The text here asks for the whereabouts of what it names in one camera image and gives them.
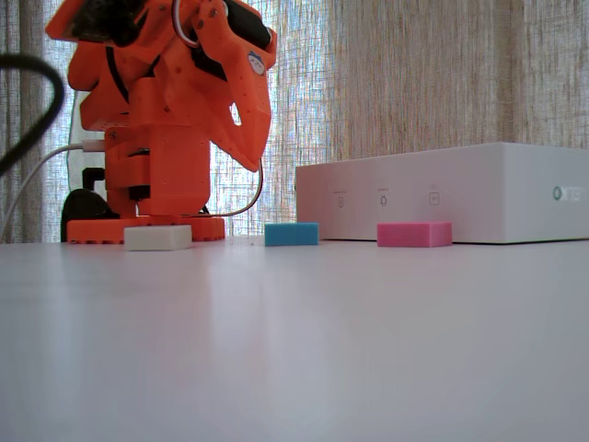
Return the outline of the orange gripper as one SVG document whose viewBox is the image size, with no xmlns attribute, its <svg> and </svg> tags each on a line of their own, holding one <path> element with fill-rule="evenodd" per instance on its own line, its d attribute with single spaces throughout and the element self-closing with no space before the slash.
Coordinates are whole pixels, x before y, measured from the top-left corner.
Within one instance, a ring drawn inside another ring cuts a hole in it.
<svg viewBox="0 0 589 442">
<path fill-rule="evenodd" d="M 92 42 L 77 44 L 68 67 L 69 86 L 91 92 L 80 105 L 81 125 L 87 131 L 107 131 L 141 122 L 163 120 L 170 113 L 164 88 L 156 78 L 163 47 L 148 49 L 134 44 L 108 47 L 108 70 L 112 90 L 104 90 L 101 74 L 106 66 L 106 46 Z"/>
</svg>

